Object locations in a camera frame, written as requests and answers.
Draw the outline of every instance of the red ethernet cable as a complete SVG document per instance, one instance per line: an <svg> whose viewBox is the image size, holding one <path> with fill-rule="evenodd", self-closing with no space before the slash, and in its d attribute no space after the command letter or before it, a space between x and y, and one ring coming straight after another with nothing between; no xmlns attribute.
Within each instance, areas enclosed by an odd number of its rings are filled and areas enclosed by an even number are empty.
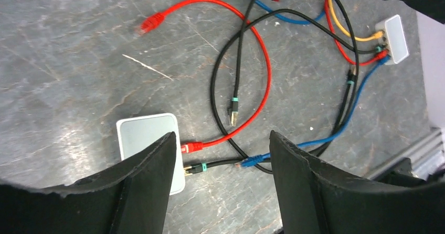
<svg viewBox="0 0 445 234"><path fill-rule="evenodd" d="M324 11L326 13L326 21L327 21L327 25L329 26L329 29L331 30L332 33L335 33L335 29L334 26L332 26L332 22L331 22L331 16L329 15L329 3L328 0L324 1ZM343 55L343 57L346 59L346 61L348 61L350 64L355 65L355 62L349 58L349 56L346 54L346 52L343 50L342 45L335 40L335 44L337 44L337 48L340 51L340 53ZM361 62L360 66L366 66L366 65L370 65L373 62L377 62L378 60L381 60L383 58L385 58L388 55L388 51L387 50L383 50L382 52L379 52L374 58L366 61L366 62Z"/></svg>
<svg viewBox="0 0 445 234"><path fill-rule="evenodd" d="M244 15L237 10L236 8L234 8L233 6L220 1L220 0L185 0L183 2L180 2L172 7L170 7L169 9L160 12L160 13L156 13L152 16L150 16L149 18L147 18L141 25L141 30L139 31L140 34L144 34L146 32L149 32L152 29L157 28L163 21L165 16L171 14L172 12L186 6L189 4L193 4L193 3L201 3L201 2L208 2L208 3L214 3L220 6L223 6L227 9L229 9L230 11L234 12L239 18L244 19ZM261 110L263 109L264 105L266 104L267 98L269 96L269 91L270 91L270 85L271 85L271 80L272 80L272 67L270 65L270 60L269 60L269 54L267 53L267 49L266 46L264 45L263 40L261 39L260 34L257 32L257 30L254 27L250 28L253 32L253 34L255 35L255 37L258 40L258 43L261 46L261 50L264 53L264 58L266 60L266 67L267 67L267 85L266 85L266 90L264 92L264 97L261 100L260 105L258 106L257 110L255 111L255 113L243 124L241 125L239 128L237 128L236 130L234 130L233 132L227 134L226 136L214 140L214 141L210 141L210 142L190 142L187 144L183 144L181 145L181 152L182 153L192 153L195 151L199 151L202 150L205 147L210 147L210 146L214 146L217 145L219 143L222 143L230 138L232 138L233 136L235 136L236 134L238 134L239 132L241 132L244 128L246 128L250 123L252 123L252 121L258 116L258 114L260 114Z"/></svg>

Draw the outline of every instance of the white rectangular device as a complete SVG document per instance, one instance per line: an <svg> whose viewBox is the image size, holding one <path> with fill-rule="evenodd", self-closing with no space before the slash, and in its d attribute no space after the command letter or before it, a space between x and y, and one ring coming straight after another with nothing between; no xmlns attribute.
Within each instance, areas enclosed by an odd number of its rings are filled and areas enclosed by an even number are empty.
<svg viewBox="0 0 445 234"><path fill-rule="evenodd" d="M157 115L141 116L136 118L119 120L118 128L119 149L121 160L144 150L166 133L176 134L176 162L173 172L170 195L184 190L185 177L182 163L181 142L179 140L178 121L175 115L163 113Z"/></svg>
<svg viewBox="0 0 445 234"><path fill-rule="evenodd" d="M389 59L385 64L396 65L409 56L408 45L406 44L405 32L403 30L400 15L395 15L375 26L376 30L383 30L385 34L379 39L380 44L386 44L389 50Z"/></svg>

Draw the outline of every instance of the yellow cable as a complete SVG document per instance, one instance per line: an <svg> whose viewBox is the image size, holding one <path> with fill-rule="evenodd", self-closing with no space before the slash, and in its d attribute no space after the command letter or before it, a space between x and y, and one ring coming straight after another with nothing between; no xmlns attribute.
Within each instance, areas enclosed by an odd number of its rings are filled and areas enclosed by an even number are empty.
<svg viewBox="0 0 445 234"><path fill-rule="evenodd" d="M334 7L332 6L332 0L327 0L329 4L329 10L331 12L332 18L334 19L335 24L337 24L337 27L347 36L351 37L350 33L342 26L342 24L338 21L337 16L335 15ZM357 41L372 41L375 39L378 39L383 36L383 31L375 32L372 36L367 38L360 38L355 37L355 40Z"/></svg>

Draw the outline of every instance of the gray table surface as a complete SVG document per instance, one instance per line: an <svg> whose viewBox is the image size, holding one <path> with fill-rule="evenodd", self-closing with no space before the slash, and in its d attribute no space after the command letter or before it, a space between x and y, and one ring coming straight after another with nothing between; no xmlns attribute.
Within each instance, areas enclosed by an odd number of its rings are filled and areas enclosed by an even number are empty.
<svg viewBox="0 0 445 234"><path fill-rule="evenodd" d="M195 4L145 36L134 33L143 17L179 1L0 0L1 178L46 187L107 168L119 161L115 123L132 116L171 112L181 140L219 137L209 107L209 78L218 51L240 20L222 7ZM248 4L225 1L242 11ZM310 16L322 7L322 0L264 1ZM415 12L394 0L342 1L361 36L371 34L376 22L401 15L411 52L400 65L381 68L372 77L349 128L323 155L361 175L429 128ZM256 7L251 16L263 13ZM271 130L296 143L328 135L348 68L332 39L315 27L275 18L257 29L272 59L271 94L258 119L235 140L254 155L268 151ZM233 46L218 74L221 114L232 93L235 53ZM242 62L240 120L245 121L266 82L252 34L245 37ZM224 143L184 159L235 156ZM170 198L164 233L272 233L280 226L272 176L223 166L186 178L185 190Z"/></svg>

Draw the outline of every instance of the blue cable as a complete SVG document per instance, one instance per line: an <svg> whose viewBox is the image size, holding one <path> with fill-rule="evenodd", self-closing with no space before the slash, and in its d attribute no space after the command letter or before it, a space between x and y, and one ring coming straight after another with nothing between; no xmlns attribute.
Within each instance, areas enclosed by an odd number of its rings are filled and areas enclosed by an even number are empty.
<svg viewBox="0 0 445 234"><path fill-rule="evenodd" d="M266 4L264 4L260 0L255 0L255 3L258 6L260 6L262 9L266 10L267 12L272 12L273 11L270 7L268 7ZM323 18L324 15L325 15L325 12L324 12L324 10L322 10L321 13L314 20L318 22L321 18ZM297 24L297 25L309 25L309 24L311 24L307 20L290 19L290 18L287 18L287 17L282 16L280 14L276 14L275 17L280 19L280 20L282 20L282 21L284 21L284 22L293 23L293 24Z"/></svg>
<svg viewBox="0 0 445 234"><path fill-rule="evenodd" d="M365 84L366 84L366 82L367 82L368 79L371 77L371 75L372 75L372 74L373 74L373 73L374 73L380 66L384 65L388 60L389 60L389 56L387 56L387 57L383 58L382 60L380 60L380 61L376 64L376 66L374 66L374 68L373 68L373 69L372 69L372 70L365 76L365 78L363 79L362 83L361 83L360 86L358 87L358 90L357 90L357 97L356 97L356 99L355 99L355 101L354 101L354 103L353 103L352 110L351 110L351 112L346 116L346 120L345 120L345 122L344 122L344 125L343 125L342 128L340 128L340 130L339 130L338 132L336 132L336 133L334 133L333 135L331 135L331 136L329 136L329 137L326 137L326 138L324 138L324 139L320 139L320 140L316 140L316 141L303 142L303 143L298 144L297 146L298 146L298 147L305 147L305 146L312 146L312 145L324 144L324 143L326 143L326 142L333 141L335 138L339 137L339 136L345 131L346 127L348 126L349 122L351 121L352 114L353 114L355 108L356 108L357 105L358 105L358 100L359 100L359 98L360 98L360 95L361 95L362 92L363 92L363 89L365 88ZM250 166L253 166L253 165L255 165L255 164L258 164L259 162L256 162L256 163L254 163L254 162L255 162L256 160L258 160L258 159L262 159L262 160L264 160L264 159L266 159L266 158L270 158L270 153L263 154L263 155L259 155L259 156L261 156L261 158L259 158L258 155L257 155L257 156L252 156L252 158L255 158L255 159L245 159L244 161L242 161L242 162L240 163L240 166L242 166L242 167L250 167Z"/></svg>

